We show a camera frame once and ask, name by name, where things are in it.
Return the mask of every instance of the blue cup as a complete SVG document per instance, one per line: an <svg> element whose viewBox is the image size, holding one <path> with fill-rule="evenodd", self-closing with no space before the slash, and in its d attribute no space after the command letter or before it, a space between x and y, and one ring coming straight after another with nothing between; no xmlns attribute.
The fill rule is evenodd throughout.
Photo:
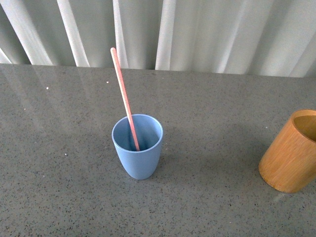
<svg viewBox="0 0 316 237"><path fill-rule="evenodd" d="M149 115L132 115L140 151L136 151L127 117L118 121L112 130L112 140L120 162L134 179L147 179L158 165L163 129Z"/></svg>

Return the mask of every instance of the pink stick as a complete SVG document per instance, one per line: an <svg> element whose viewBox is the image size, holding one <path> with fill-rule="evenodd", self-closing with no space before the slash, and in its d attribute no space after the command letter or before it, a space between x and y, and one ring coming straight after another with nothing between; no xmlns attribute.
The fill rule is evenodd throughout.
<svg viewBox="0 0 316 237"><path fill-rule="evenodd" d="M125 90L123 76L122 76L122 72L120 70L118 54L117 54L117 50L115 48L111 48L111 55L112 55L112 59L114 62L115 71L117 73L118 83L119 83L120 91L122 93L123 102L124 102L127 118L129 121L130 129L132 131L135 147L136 147L137 151L140 151L138 141L137 141L136 131L135 131L135 127L134 127L134 122L133 122L133 118L132 118L132 113L130 112L129 102L128 102L128 98L127 98L127 94L126 94L126 90Z"/></svg>

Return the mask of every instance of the speckled stone surface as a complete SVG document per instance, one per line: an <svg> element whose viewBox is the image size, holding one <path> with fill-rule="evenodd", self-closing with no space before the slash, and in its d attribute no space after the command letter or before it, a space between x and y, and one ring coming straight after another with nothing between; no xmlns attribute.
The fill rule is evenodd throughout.
<svg viewBox="0 0 316 237"><path fill-rule="evenodd" d="M316 232L316 181L296 194L258 162L316 79L123 70L133 113L164 128L137 181L112 144L114 69L0 65L0 236L287 236Z"/></svg>

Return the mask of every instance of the orange cup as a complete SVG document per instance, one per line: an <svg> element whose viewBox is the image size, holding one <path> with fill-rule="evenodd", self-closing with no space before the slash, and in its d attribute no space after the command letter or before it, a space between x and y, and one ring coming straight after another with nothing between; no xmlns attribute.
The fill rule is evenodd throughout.
<svg viewBox="0 0 316 237"><path fill-rule="evenodd" d="M291 115L259 162L259 172L285 193L295 193L316 178L316 111Z"/></svg>

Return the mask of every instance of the white curtain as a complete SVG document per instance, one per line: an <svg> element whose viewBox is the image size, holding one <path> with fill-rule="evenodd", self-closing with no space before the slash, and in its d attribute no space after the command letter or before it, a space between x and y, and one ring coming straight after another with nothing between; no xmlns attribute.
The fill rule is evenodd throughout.
<svg viewBox="0 0 316 237"><path fill-rule="evenodd" d="M0 63L316 77L316 0L0 0Z"/></svg>

